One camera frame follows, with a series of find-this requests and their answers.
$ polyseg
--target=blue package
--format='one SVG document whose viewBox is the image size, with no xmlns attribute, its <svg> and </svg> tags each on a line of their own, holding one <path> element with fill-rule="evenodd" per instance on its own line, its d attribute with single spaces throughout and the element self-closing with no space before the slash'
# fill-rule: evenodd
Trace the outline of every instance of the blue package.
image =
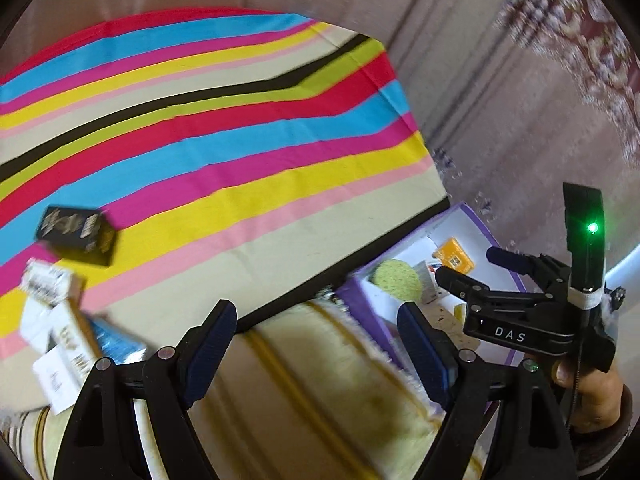
<svg viewBox="0 0 640 480">
<path fill-rule="evenodd" d="M 113 359 L 114 363 L 130 364 L 145 358 L 145 344 L 124 335 L 103 319 L 88 320 L 102 354 Z"/>
</svg>

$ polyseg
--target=round green sponge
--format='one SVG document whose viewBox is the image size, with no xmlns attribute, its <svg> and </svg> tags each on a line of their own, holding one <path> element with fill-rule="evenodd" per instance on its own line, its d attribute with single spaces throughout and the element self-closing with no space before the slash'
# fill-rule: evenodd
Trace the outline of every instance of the round green sponge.
<svg viewBox="0 0 640 480">
<path fill-rule="evenodd" d="M 387 260 L 376 267 L 371 281 L 401 301 L 420 301 L 422 284 L 418 273 L 402 260 Z"/>
</svg>

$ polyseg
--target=sleeve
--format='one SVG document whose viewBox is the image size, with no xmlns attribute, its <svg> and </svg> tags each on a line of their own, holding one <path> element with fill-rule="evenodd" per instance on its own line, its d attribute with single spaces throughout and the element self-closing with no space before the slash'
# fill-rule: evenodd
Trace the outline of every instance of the sleeve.
<svg viewBox="0 0 640 480">
<path fill-rule="evenodd" d="M 619 461 L 618 454 L 629 432 L 632 417 L 631 391 L 625 386 L 622 392 L 620 418 L 605 430 L 594 433 L 572 433 L 575 459 L 580 480 L 608 480 L 610 465 Z"/>
</svg>

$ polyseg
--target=blue stripe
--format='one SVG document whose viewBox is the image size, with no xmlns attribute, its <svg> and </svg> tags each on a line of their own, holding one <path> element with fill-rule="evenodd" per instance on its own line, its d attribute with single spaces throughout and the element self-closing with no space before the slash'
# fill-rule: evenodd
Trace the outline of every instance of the blue stripe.
<svg viewBox="0 0 640 480">
<path fill-rule="evenodd" d="M 7 223 L 0 229 L 0 265 L 32 243 L 44 209 L 52 203 L 102 207 L 145 186 L 209 164 L 318 140 L 373 135 L 408 111 L 400 83 L 392 81 L 366 101 L 337 116 L 244 126 L 180 140 L 128 158 L 63 186 Z"/>
<path fill-rule="evenodd" d="M 260 32 L 279 32 L 308 21 L 308 18 L 298 14 L 225 16 L 143 28 L 113 38 L 102 38 L 65 52 L 9 80 L 0 88 L 0 103 L 7 103 L 35 88 L 83 70 L 159 48 Z"/>
</svg>

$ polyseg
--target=black box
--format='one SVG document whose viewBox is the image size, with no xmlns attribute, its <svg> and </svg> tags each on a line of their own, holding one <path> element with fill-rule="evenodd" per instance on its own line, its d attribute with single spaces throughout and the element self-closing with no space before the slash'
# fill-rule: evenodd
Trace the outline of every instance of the black box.
<svg viewBox="0 0 640 480">
<path fill-rule="evenodd" d="M 36 231 L 58 256 L 88 264 L 111 264 L 117 231 L 99 209 L 50 205 Z"/>
</svg>

